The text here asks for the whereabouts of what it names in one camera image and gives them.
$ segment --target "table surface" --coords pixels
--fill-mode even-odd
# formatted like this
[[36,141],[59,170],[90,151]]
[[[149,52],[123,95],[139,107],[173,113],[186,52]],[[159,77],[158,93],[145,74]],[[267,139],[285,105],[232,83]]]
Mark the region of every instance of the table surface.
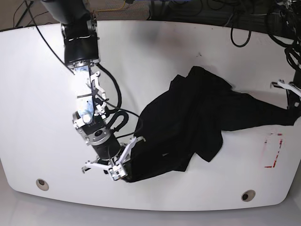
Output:
[[[59,25],[41,27],[50,46],[63,58]],[[252,33],[236,48],[228,28],[172,22],[99,22],[102,64],[116,77],[123,107],[140,113],[168,90],[177,75],[202,66],[258,99],[286,106],[283,90],[271,81],[292,81],[284,50],[265,34]],[[236,43],[247,32],[235,30]],[[88,205],[140,210],[223,210],[278,204],[286,197],[301,159],[301,126],[263,126],[223,132],[224,145],[207,163],[194,156],[185,173],[169,172],[145,181],[112,182],[101,170],[85,175],[81,167],[96,154],[72,126],[75,93],[72,75],[47,48],[35,28],[0,33],[0,158],[10,186],[23,193]],[[113,85],[101,76],[111,102]],[[133,131],[137,119],[119,134]],[[279,141],[281,153],[273,165]],[[49,183],[37,188],[38,178]],[[241,195],[256,197],[243,202]]]

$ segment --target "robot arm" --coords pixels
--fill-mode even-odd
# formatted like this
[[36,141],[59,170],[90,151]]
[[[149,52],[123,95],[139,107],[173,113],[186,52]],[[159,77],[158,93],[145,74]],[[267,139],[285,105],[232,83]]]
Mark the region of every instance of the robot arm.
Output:
[[[117,87],[119,109],[121,92],[112,75],[99,64],[96,18],[86,9],[83,0],[41,1],[53,18],[61,23],[64,62],[75,76],[77,111],[73,114],[74,128],[97,153],[96,160],[86,162],[82,171],[85,173],[91,168],[99,168],[107,171],[113,180],[124,178],[127,176],[124,164],[130,159],[130,151],[135,143],[142,138],[133,137],[125,145],[120,144],[114,135],[126,125],[128,114],[107,108],[107,97],[98,80],[100,72],[91,72],[91,67],[96,65],[110,76]],[[106,123],[107,117],[113,113],[112,119]],[[123,116],[123,121],[111,129],[119,116]]]

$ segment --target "black cloth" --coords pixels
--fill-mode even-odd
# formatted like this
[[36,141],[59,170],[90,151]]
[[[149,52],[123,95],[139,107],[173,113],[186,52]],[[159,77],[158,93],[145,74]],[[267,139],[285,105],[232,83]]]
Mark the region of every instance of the black cloth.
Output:
[[222,130],[293,125],[299,114],[232,91],[224,79],[194,66],[140,116],[143,129],[136,136],[146,142],[132,149],[127,182],[185,171],[194,153],[210,162],[222,147]]

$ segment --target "black fabric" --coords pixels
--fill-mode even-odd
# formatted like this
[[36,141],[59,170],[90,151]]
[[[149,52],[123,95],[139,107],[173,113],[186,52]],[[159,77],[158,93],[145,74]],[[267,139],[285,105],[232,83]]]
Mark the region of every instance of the black fabric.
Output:
[[140,115],[144,136],[132,149],[127,182],[185,171],[194,153],[210,162],[222,147],[221,131],[262,125],[293,125],[298,114],[232,91],[224,79],[201,67],[177,75],[169,91]]

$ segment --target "circular hole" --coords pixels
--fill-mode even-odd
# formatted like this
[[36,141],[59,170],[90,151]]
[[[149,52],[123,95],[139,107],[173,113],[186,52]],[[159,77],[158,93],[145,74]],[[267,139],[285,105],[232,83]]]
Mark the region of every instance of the circular hole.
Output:
[[49,185],[43,179],[37,179],[36,184],[37,184],[38,188],[41,189],[42,191],[48,191],[48,189],[49,189]]
[[244,202],[249,202],[255,197],[255,195],[256,193],[254,190],[248,190],[243,193],[243,195],[241,196],[241,200]]
[[43,180],[38,180],[39,184],[44,186],[45,185],[45,182]]
[[96,131],[95,132],[95,136],[98,137],[98,136],[102,135],[102,133],[103,133],[102,130]]

